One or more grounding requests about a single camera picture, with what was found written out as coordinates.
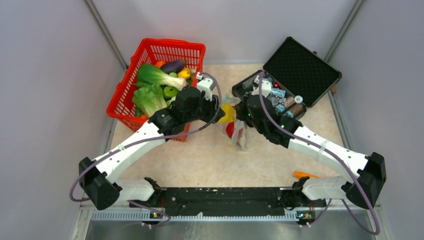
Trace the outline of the green lettuce toy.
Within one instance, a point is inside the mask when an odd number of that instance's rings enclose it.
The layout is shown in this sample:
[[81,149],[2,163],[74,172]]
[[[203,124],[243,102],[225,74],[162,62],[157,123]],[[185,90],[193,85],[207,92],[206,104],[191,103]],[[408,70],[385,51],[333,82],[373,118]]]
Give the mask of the green lettuce toy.
[[148,118],[168,106],[160,84],[147,84],[135,90],[132,102]]

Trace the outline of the clear zip top bag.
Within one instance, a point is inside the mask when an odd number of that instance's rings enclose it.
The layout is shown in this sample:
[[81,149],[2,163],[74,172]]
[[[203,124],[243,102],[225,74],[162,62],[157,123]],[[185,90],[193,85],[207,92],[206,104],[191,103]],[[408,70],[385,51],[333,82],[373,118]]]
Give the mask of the clear zip top bag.
[[[246,151],[249,148],[249,133],[248,133],[248,125],[245,121],[237,119],[237,111],[236,105],[241,103],[241,99],[238,97],[234,97],[226,93],[222,99],[222,105],[228,104],[234,107],[235,115],[234,115],[234,123],[235,123],[235,131],[232,138],[229,138],[226,134],[226,127],[229,123],[221,123],[217,122],[215,124],[216,129],[223,135],[226,136],[233,146],[236,146],[241,151]],[[241,137],[238,137],[238,130],[243,129],[243,133]]]

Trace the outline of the black poker chip case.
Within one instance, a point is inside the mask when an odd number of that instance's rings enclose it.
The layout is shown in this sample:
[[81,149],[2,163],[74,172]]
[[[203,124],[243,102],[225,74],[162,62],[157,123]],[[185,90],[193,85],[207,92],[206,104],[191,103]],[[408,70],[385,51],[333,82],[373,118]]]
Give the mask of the black poker chip case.
[[264,76],[271,83],[270,100],[278,113],[300,119],[342,78],[342,73],[293,37],[287,37],[275,53],[249,77],[235,84],[231,92],[243,98]]

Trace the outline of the green bell pepper toy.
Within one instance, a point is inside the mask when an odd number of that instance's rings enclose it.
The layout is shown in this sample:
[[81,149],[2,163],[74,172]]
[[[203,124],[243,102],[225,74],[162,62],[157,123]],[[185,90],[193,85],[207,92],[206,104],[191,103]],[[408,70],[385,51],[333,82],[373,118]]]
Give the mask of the green bell pepper toy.
[[163,89],[163,96],[166,99],[171,99],[177,95],[179,90],[173,86],[165,86]]

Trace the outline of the orange toy carrot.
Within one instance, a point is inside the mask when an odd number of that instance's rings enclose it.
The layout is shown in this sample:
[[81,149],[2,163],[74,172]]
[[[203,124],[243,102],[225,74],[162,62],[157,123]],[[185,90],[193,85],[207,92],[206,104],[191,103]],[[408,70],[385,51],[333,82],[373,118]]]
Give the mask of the orange toy carrot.
[[294,171],[293,176],[297,179],[301,179],[301,178],[319,178],[319,176],[316,175],[312,175],[306,172],[302,172],[302,171]]

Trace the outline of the green bok choy toy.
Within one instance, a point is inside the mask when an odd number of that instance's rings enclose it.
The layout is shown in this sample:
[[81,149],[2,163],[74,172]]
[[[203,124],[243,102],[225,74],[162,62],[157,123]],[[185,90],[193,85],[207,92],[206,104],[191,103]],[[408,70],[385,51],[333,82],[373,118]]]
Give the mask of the green bok choy toy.
[[137,70],[137,80],[149,84],[158,84],[174,87],[182,90],[187,86],[187,80],[182,77],[171,76],[163,72],[160,68],[151,64],[142,64]]

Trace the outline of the yellow lemon toy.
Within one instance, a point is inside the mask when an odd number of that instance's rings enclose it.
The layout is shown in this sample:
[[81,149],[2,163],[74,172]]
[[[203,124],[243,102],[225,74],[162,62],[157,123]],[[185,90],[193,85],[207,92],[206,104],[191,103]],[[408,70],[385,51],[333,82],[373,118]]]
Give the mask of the yellow lemon toy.
[[192,71],[189,68],[185,67],[180,72],[177,73],[177,76],[179,78],[184,78],[186,80],[189,80],[192,76]]

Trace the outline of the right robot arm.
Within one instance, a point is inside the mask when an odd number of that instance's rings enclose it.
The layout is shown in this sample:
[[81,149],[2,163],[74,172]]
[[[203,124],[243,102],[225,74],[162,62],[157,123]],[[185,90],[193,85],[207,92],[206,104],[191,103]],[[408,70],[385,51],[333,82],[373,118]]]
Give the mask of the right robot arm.
[[381,154],[366,155],[335,144],[295,118],[277,114],[265,97],[245,96],[235,110],[238,120],[246,121],[269,142],[315,158],[338,173],[338,177],[303,177],[295,182],[293,200],[297,205],[320,199],[348,200],[367,210],[376,205],[387,180]]

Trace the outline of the purple eggplant toy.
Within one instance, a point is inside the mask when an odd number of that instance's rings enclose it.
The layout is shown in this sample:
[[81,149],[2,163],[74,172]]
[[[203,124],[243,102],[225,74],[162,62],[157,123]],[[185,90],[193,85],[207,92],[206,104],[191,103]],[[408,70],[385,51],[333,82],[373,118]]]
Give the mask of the purple eggplant toy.
[[174,60],[163,64],[160,69],[166,74],[178,73],[186,67],[186,63],[185,59]]

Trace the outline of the orange fruit toy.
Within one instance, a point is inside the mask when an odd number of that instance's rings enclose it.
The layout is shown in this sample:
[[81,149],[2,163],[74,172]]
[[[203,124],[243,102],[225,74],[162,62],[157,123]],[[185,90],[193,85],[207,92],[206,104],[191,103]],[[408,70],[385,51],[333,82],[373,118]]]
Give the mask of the orange fruit toy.
[[165,61],[159,60],[154,64],[154,66],[157,67],[157,68],[161,68],[164,64],[166,64]]

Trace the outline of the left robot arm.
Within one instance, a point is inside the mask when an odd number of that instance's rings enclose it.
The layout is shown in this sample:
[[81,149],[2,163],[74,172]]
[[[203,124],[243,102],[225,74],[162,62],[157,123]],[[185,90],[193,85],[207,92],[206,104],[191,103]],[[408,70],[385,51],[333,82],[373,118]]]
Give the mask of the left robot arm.
[[185,126],[201,120],[205,127],[223,117],[222,93],[199,90],[186,86],[166,108],[156,111],[136,132],[120,146],[78,164],[79,176],[73,183],[80,185],[97,210],[111,207],[120,196],[122,188],[116,183],[120,175],[143,155],[169,139],[185,137]]

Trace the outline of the yellow bell pepper toy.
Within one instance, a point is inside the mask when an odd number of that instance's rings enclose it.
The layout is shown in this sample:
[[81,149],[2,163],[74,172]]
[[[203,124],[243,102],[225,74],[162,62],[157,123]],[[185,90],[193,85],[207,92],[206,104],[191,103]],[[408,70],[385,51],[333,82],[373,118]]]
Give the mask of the yellow bell pepper toy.
[[236,114],[236,110],[232,105],[223,104],[221,109],[224,111],[224,116],[219,119],[219,123],[231,123],[234,122],[234,115]]

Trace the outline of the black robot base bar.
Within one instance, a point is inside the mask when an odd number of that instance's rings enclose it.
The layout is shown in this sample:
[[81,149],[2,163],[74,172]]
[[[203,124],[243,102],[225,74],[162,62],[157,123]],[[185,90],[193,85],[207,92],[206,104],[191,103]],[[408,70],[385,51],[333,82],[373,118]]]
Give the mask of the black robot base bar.
[[169,187],[157,189],[145,201],[172,216],[265,217],[283,216],[296,208],[325,207],[288,187]]

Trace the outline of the red pomegranate toy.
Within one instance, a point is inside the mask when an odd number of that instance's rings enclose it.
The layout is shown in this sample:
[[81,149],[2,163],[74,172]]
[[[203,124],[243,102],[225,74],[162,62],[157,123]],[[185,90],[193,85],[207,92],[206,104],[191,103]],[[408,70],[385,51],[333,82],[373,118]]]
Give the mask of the red pomegranate toy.
[[[233,135],[234,135],[234,132],[235,132],[235,122],[234,121],[232,121],[232,122],[230,122],[227,126],[226,126],[226,128],[225,128],[225,133],[226,133],[226,135],[231,139],[232,137],[233,137]],[[242,134],[243,134],[243,129],[241,128],[241,129],[239,129],[238,130],[238,135],[237,135],[237,137],[241,137],[242,136]]]

